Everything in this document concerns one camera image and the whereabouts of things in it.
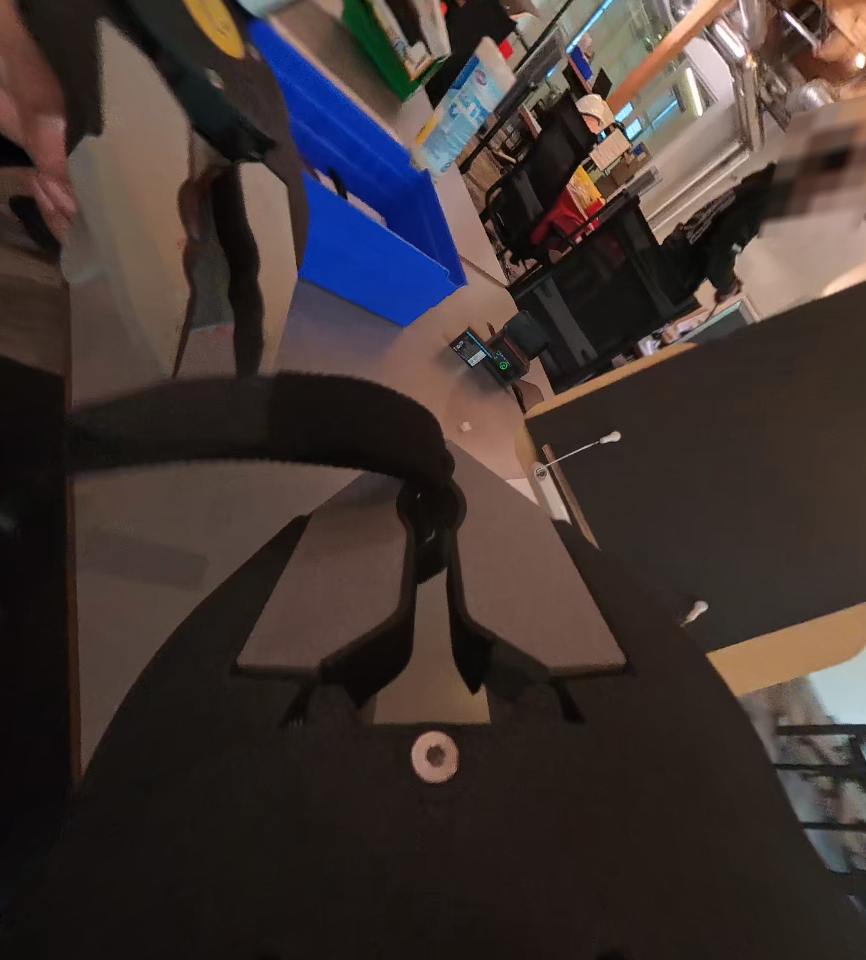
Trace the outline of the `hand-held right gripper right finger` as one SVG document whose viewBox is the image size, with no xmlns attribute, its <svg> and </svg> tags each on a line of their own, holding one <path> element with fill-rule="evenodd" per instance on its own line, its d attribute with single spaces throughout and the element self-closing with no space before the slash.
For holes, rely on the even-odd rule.
<svg viewBox="0 0 866 960">
<path fill-rule="evenodd" d="M 451 492 L 447 595 L 454 661 L 466 686 L 612 675 L 627 658 L 546 513 L 461 448 Z"/>
</svg>

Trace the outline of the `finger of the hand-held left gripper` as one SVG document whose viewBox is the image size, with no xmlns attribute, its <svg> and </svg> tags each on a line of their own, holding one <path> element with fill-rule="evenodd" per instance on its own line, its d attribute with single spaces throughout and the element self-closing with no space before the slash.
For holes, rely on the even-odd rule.
<svg viewBox="0 0 866 960">
<path fill-rule="evenodd" d="M 295 264 L 300 269 L 310 220 L 303 162 L 282 88 L 263 58 L 245 58 L 240 64 L 240 115 L 247 147 L 287 189 Z"/>
<path fill-rule="evenodd" d="M 265 345 L 265 307 L 239 166 L 226 159 L 192 159 L 177 204 L 188 297 L 174 375 L 181 371 L 192 335 L 221 327 L 232 331 L 235 375 L 257 375 Z"/>
</svg>

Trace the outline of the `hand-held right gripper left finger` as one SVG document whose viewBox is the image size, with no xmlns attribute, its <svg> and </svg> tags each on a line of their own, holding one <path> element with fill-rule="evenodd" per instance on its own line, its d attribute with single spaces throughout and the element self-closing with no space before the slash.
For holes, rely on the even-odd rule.
<svg viewBox="0 0 866 960">
<path fill-rule="evenodd" d="M 415 536 L 402 483 L 362 474 L 314 510 L 237 665 L 254 674 L 337 685 L 363 706 L 409 662 Z"/>
</svg>

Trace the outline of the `person's left hand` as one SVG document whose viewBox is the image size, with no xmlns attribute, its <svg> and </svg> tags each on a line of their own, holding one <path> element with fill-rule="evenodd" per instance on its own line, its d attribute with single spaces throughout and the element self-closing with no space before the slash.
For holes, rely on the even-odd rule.
<svg viewBox="0 0 866 960">
<path fill-rule="evenodd" d="M 31 197 L 52 236 L 63 241 L 77 213 L 68 170 L 65 102 L 52 68 L 12 1 L 0 1 L 0 134 L 31 160 Z"/>
</svg>

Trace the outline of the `blue plastic bin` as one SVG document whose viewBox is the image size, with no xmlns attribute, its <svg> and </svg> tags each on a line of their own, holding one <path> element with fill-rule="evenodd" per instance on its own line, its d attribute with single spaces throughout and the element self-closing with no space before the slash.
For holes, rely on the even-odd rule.
<svg viewBox="0 0 866 960">
<path fill-rule="evenodd" d="M 254 21 L 249 36 L 280 85 L 306 165 L 299 277 L 409 326 L 467 284 L 430 175 L 274 27 Z"/>
</svg>

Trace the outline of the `green plastic bin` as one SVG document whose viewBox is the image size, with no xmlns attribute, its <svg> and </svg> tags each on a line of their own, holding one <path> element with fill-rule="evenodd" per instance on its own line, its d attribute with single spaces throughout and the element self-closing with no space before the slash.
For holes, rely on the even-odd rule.
<svg viewBox="0 0 866 960">
<path fill-rule="evenodd" d="M 438 2 L 343 1 L 341 22 L 401 103 L 451 55 Z"/>
</svg>

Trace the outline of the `wipes canister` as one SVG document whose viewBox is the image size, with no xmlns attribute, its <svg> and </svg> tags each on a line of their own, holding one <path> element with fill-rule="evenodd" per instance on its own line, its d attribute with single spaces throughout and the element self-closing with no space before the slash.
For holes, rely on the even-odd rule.
<svg viewBox="0 0 866 960">
<path fill-rule="evenodd" d="M 499 45 L 482 38 L 415 138 L 415 169 L 437 178 L 452 167 L 515 84 Z"/>
</svg>

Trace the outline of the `black book stand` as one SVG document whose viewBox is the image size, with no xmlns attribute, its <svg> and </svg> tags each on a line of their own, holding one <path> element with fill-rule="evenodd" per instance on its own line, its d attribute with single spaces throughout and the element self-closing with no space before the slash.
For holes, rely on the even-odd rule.
<svg viewBox="0 0 866 960">
<path fill-rule="evenodd" d="M 517 454 L 735 694 L 866 647 L 866 281 L 535 406 Z"/>
</svg>

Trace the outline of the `black power station with display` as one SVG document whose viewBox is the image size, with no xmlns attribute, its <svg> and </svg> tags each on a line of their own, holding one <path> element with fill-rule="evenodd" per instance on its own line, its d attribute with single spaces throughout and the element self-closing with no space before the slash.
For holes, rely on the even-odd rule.
<svg viewBox="0 0 866 960">
<path fill-rule="evenodd" d="M 483 340 L 467 328 L 449 346 L 465 366 L 485 371 L 504 388 L 511 387 L 530 371 L 531 360 L 505 329 Z"/>
</svg>

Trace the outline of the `black office chair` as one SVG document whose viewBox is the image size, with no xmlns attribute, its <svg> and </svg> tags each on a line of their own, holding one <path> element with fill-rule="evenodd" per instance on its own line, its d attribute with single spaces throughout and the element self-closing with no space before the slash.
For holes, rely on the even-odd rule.
<svg viewBox="0 0 866 960">
<path fill-rule="evenodd" d="M 583 234 L 597 226 L 605 205 L 594 183 L 593 194 L 570 189 L 575 174 L 597 147 L 614 114 L 599 94 L 579 100 L 565 95 L 545 117 L 538 138 L 520 162 L 487 189 L 483 218 L 511 266 L 548 262 L 551 253 L 567 253 Z"/>
</svg>

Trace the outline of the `black fabric cart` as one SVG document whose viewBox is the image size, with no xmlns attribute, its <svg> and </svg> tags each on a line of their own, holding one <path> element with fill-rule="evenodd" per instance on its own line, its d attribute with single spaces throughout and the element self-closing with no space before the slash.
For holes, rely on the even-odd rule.
<svg viewBox="0 0 866 960">
<path fill-rule="evenodd" d="M 694 294 L 670 295 L 640 198 L 622 192 L 598 219 L 557 263 L 535 266 L 510 288 L 547 335 L 539 360 L 556 394 L 609 372 L 615 357 L 700 308 Z"/>
</svg>

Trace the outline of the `person's dark clothing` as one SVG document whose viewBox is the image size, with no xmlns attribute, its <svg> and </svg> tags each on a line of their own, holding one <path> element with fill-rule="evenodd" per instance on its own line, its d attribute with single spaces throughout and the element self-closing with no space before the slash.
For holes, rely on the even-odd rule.
<svg viewBox="0 0 866 960">
<path fill-rule="evenodd" d="M 0 932 L 71 789 L 65 393 L 0 356 Z"/>
</svg>

